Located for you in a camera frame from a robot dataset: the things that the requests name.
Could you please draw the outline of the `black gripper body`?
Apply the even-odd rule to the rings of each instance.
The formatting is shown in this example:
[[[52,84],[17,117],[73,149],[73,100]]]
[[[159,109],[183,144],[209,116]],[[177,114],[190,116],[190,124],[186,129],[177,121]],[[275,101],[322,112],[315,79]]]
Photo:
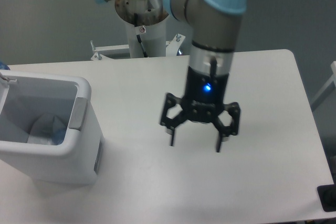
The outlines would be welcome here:
[[[202,74],[189,67],[181,102],[183,116],[192,122],[218,123],[218,117],[224,111],[228,77],[228,74]]]

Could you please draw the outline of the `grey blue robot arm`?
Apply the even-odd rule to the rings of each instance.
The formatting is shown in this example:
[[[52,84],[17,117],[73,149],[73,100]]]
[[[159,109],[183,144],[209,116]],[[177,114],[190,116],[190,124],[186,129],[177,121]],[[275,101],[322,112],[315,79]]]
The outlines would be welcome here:
[[[193,29],[185,92],[168,93],[160,124],[174,136],[186,121],[211,123],[218,130],[216,151],[239,130],[240,107],[224,94],[247,0],[95,0],[115,2],[126,26],[130,56],[165,56],[165,21],[173,17]]]

